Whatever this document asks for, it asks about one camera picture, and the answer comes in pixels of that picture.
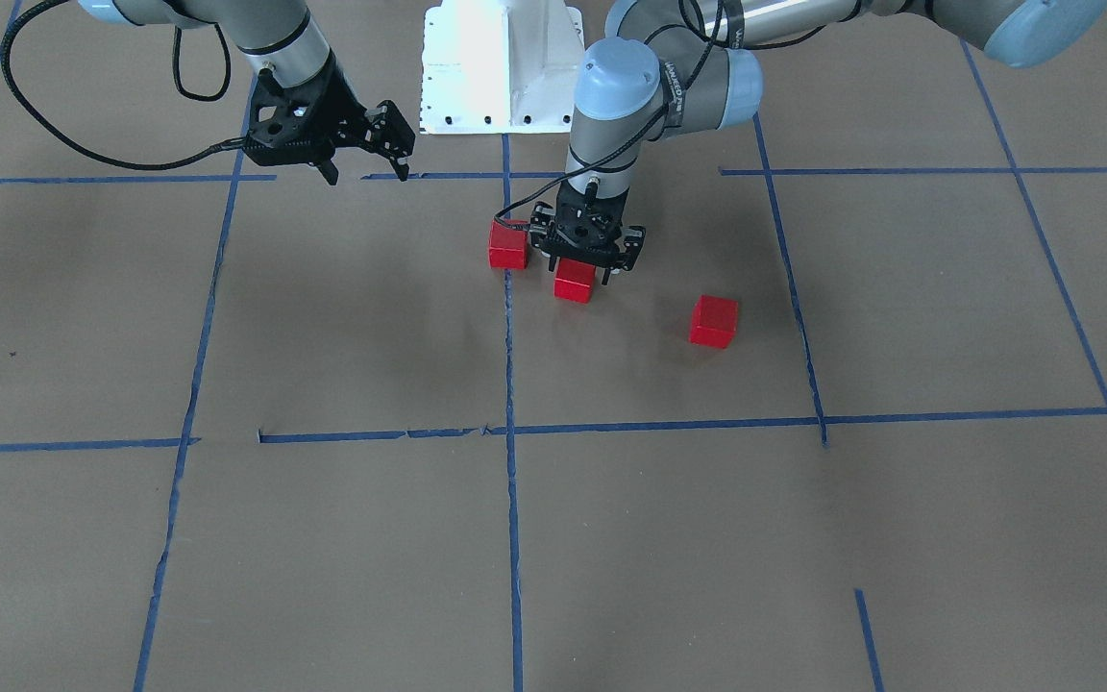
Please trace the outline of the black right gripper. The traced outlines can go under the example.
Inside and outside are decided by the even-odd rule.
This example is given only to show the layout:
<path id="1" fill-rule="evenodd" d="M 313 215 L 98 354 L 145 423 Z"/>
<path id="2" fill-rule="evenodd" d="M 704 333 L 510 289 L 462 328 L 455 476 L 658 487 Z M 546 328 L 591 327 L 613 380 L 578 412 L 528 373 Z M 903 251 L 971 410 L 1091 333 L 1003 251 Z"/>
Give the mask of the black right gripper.
<path id="1" fill-rule="evenodd" d="M 249 110 L 246 157 L 260 166 L 313 163 L 327 185 L 337 185 L 333 155 L 352 146 L 390 163 L 397 180 L 408 180 L 408 157 L 416 133 L 394 101 L 365 109 L 346 83 L 334 59 L 306 82 L 284 87 L 277 71 L 259 71 Z"/>

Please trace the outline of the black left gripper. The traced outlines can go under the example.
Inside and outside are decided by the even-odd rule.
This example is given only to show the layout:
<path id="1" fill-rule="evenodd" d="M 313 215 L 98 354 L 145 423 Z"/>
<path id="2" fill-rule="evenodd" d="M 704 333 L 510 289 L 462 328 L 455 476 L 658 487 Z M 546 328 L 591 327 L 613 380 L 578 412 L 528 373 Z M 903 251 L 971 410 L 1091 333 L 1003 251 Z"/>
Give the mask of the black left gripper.
<path id="1" fill-rule="evenodd" d="M 589 197 L 562 180 L 556 205 L 536 203 L 529 215 L 528 238 L 532 249 L 556 271 L 558 258 L 602 266 L 601 286 L 612 276 L 631 271 L 645 245 L 646 228 L 621 224 L 628 193 L 614 197 Z"/>

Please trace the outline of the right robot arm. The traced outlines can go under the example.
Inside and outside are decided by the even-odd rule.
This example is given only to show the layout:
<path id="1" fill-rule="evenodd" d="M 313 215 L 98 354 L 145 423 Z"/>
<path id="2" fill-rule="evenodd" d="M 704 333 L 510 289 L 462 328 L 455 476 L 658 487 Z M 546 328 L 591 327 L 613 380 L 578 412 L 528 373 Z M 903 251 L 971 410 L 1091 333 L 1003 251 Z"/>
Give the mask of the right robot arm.
<path id="1" fill-rule="evenodd" d="M 220 28 L 258 74 L 244 143 L 259 166 L 307 163 L 338 180 L 335 149 L 386 158 L 400 180 L 416 135 L 394 102 L 366 109 L 304 1 L 84 1 L 89 14 L 118 25 Z"/>

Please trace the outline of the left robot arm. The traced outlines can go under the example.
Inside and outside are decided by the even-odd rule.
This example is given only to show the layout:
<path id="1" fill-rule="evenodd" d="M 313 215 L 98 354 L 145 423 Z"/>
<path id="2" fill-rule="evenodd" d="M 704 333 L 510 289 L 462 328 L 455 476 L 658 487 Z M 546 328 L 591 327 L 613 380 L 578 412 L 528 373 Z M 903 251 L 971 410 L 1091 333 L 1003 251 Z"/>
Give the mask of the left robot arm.
<path id="1" fill-rule="evenodd" d="M 642 145 L 752 118 L 763 96 L 757 54 L 827 25 L 915 14 L 1010 68 L 1058 56 L 1101 17 L 1103 1 L 615 1 L 581 58 L 556 202 L 537 194 L 526 233 L 550 270 L 607 282 L 645 242 L 624 223 Z"/>

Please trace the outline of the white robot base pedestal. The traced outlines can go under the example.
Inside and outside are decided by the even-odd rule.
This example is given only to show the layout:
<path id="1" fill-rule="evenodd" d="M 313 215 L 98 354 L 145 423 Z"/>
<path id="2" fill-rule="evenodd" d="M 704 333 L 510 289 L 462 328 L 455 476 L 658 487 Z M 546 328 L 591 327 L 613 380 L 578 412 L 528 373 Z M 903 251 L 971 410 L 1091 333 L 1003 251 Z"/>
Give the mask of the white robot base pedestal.
<path id="1" fill-rule="evenodd" d="M 423 18 L 420 132 L 567 133 L 584 54 L 563 1 L 442 1 Z"/>

